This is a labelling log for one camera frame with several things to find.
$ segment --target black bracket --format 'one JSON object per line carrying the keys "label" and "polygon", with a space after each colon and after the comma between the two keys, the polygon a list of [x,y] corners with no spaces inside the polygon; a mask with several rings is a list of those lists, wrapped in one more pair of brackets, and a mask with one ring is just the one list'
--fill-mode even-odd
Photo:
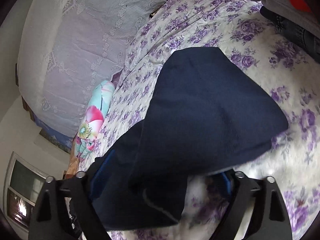
{"label": "black bracket", "polygon": [[[233,183],[230,204],[210,240],[233,240],[249,201],[255,197],[253,214],[244,239],[292,240],[289,216],[273,177],[249,179],[243,172],[226,172]],[[48,177],[33,209],[29,240],[76,240],[66,208],[71,197],[76,219],[88,240],[111,239],[86,194],[87,176],[80,171],[71,179]]]}

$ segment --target purple floral bedspread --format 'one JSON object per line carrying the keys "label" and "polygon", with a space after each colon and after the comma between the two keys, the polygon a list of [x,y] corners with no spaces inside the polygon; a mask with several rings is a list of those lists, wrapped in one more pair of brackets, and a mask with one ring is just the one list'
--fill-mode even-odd
{"label": "purple floral bedspread", "polygon": [[[159,72],[175,50],[218,46],[287,116],[290,127],[273,138],[272,149],[237,169],[251,178],[276,178],[293,239],[300,239],[320,210],[320,66],[277,34],[260,7],[249,0],[169,0],[162,6],[133,39],[95,150],[79,169],[145,117]],[[192,177],[180,224],[110,234],[114,240],[207,240],[227,205],[210,180]],[[243,227],[237,239],[244,233]]]}

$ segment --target dark clothing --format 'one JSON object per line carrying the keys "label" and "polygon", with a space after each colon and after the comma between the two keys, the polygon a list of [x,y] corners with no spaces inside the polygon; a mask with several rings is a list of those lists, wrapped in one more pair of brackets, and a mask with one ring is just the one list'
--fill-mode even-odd
{"label": "dark clothing", "polygon": [[177,223],[187,177],[253,160],[288,128],[273,99],[219,48],[174,52],[144,120],[102,158],[90,198],[106,230]]}
{"label": "dark clothing", "polygon": [[316,62],[320,63],[320,39],[294,22],[268,10],[264,6],[261,7],[260,13],[276,26],[280,34],[305,50]]}

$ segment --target bolt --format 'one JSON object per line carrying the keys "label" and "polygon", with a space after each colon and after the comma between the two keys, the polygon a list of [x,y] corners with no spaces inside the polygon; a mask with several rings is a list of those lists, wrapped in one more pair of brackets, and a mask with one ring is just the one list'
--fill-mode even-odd
{"label": "bolt", "polygon": [[269,181],[270,183],[274,183],[276,180],[275,180],[274,177],[268,176],[268,177],[267,177],[267,181]]}
{"label": "bolt", "polygon": [[235,174],[236,174],[236,177],[238,177],[240,179],[244,178],[244,173],[242,171],[236,171]]}
{"label": "bolt", "polygon": [[76,174],[76,177],[79,178],[79,179],[83,178],[84,176],[85,176],[85,172],[84,171],[79,171]]}
{"label": "bolt", "polygon": [[45,179],[45,182],[50,183],[54,181],[54,177],[53,176],[49,176]]}

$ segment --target gray cloth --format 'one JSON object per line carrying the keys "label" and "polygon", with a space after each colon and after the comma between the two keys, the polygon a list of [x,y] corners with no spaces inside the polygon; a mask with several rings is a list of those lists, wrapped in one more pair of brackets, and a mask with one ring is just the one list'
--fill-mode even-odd
{"label": "gray cloth", "polygon": [[313,14],[302,12],[295,9],[290,0],[251,0],[261,1],[262,4],[270,11],[275,12],[296,23],[316,37],[320,38],[320,25]]}

